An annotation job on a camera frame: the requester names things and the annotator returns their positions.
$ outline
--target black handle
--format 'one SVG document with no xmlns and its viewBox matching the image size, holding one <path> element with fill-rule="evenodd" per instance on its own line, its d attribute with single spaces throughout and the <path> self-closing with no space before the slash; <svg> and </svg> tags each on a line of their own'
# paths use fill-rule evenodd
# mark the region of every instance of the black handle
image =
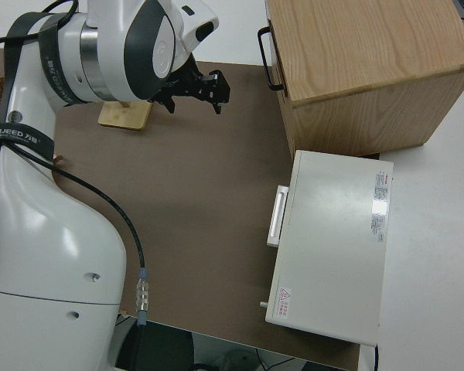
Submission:
<svg viewBox="0 0 464 371">
<path fill-rule="evenodd" d="M 270 72 L 268 71 L 268 66 L 266 64 L 266 56 L 264 55 L 263 42 L 261 41 L 261 37 L 265 33 L 271 33 L 270 27 L 264 27 L 258 31 L 258 42 L 260 43 L 261 58 L 263 59 L 263 67 L 264 72 L 266 73 L 266 80 L 268 81 L 268 86 L 273 91 L 284 90 L 284 85 L 282 83 L 280 83 L 279 85 L 275 85 L 271 82 Z"/>
</svg>

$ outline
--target wooden cabinet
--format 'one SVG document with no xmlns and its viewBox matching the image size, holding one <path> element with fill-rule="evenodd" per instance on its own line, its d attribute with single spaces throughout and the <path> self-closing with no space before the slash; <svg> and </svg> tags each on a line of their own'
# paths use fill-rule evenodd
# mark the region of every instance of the wooden cabinet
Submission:
<svg viewBox="0 0 464 371">
<path fill-rule="evenodd" d="M 422 145 L 464 90 L 464 25 L 450 0 L 266 3 L 292 157 Z"/>
</svg>

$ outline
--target drawer handle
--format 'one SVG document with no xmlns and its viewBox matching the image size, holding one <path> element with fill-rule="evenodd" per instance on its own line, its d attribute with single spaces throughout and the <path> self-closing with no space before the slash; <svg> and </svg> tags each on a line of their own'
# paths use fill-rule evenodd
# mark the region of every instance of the drawer handle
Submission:
<svg viewBox="0 0 464 371">
<path fill-rule="evenodd" d="M 278 247 L 280 244 L 281 226 L 284 222 L 285 204 L 287 203 L 288 187 L 279 185 L 277 187 L 277 196 L 273 205 L 271 214 L 270 230 L 266 244 L 271 247 Z"/>
<path fill-rule="evenodd" d="M 266 64 L 266 56 L 264 55 L 263 42 L 261 41 L 261 37 L 266 33 L 271 33 L 271 29 L 269 26 L 264 27 L 258 31 L 258 42 L 260 43 L 261 58 L 263 59 L 263 67 L 264 67 L 264 72 L 266 73 L 266 80 L 268 81 L 268 86 L 273 91 L 284 90 L 283 83 L 280 83 L 279 85 L 275 85 L 271 82 L 270 72 L 268 71 L 268 66 Z"/>
</svg>

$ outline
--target white appliance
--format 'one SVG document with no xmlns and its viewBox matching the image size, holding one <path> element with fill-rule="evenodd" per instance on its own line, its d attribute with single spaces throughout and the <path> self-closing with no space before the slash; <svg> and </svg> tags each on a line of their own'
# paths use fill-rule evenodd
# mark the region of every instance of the white appliance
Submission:
<svg viewBox="0 0 464 371">
<path fill-rule="evenodd" d="M 267 322 L 377 344 L 393 167 L 295 153 L 268 236 L 278 255 Z"/>
</svg>

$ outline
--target metal connector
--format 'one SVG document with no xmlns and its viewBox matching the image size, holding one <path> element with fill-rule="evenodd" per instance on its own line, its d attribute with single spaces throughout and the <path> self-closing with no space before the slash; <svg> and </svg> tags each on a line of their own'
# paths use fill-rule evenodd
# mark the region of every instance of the metal connector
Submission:
<svg viewBox="0 0 464 371">
<path fill-rule="evenodd" d="M 148 311 L 149 284 L 146 278 L 139 278 L 136 286 L 136 311 Z"/>
</svg>

